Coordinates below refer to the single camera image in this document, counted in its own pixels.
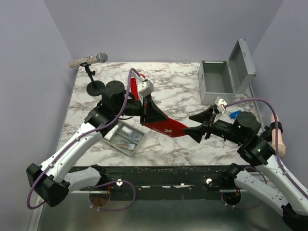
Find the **metal box lid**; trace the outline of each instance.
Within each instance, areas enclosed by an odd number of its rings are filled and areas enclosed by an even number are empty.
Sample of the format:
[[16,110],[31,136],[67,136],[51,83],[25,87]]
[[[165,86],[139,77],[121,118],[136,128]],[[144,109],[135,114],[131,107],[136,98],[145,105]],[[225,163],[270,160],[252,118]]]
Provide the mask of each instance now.
[[257,74],[245,39],[237,40],[228,61],[234,92],[243,93]]

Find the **marble surface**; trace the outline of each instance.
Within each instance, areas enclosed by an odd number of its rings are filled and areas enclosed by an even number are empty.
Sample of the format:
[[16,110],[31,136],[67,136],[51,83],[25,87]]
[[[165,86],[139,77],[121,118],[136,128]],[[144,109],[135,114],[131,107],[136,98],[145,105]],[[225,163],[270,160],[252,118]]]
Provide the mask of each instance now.
[[[93,64],[95,79],[107,84],[111,80],[120,80],[127,84],[128,71],[134,67],[146,75],[154,84],[152,97],[156,105],[169,117],[187,126],[197,126],[189,116],[201,112],[207,106],[200,104],[197,72],[199,63],[108,63]],[[72,99],[61,137],[60,146],[64,145],[83,123],[88,112],[96,106],[99,97],[89,96],[86,86],[90,79],[84,68],[79,68]],[[238,94],[234,100],[250,98],[250,89]],[[237,110],[250,111],[257,118],[253,102],[239,104],[227,109],[223,120],[232,122],[229,113]],[[144,142],[130,157],[100,141],[92,146],[77,162],[76,166],[173,166],[173,165],[229,165],[246,164],[237,153],[238,146],[211,136],[208,140],[196,143],[189,136],[170,138],[139,124],[135,117],[125,121],[146,133]]]

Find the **gray box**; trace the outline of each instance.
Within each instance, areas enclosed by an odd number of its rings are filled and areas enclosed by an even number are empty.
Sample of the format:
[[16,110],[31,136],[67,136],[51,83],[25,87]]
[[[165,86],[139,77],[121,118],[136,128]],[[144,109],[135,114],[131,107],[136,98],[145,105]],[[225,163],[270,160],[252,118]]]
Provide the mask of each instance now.
[[247,42],[239,39],[228,60],[201,61],[198,72],[201,104],[213,104],[218,96],[230,102],[235,94],[247,89],[256,74]]

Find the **screw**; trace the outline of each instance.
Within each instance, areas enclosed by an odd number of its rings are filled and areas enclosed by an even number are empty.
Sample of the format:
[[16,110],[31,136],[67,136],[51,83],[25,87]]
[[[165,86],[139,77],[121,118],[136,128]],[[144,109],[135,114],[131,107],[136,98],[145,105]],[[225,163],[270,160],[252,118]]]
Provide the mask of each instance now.
[[206,182],[206,184],[209,185],[210,183],[212,183],[212,179],[211,178],[207,178],[205,182]]

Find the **red cloth with white cross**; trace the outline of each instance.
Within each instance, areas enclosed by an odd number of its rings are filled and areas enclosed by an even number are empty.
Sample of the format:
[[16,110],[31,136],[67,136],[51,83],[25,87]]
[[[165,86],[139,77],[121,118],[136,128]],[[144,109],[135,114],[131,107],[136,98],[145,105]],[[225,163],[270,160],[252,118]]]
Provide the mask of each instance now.
[[[137,82],[135,78],[132,79],[130,83],[130,89],[131,93],[133,93],[133,95],[137,100],[139,97],[138,97]],[[183,132],[183,128],[187,128],[187,126],[169,117],[167,121],[150,123],[150,124],[145,123],[144,125],[154,131],[160,132],[169,137],[186,136],[186,133]]]

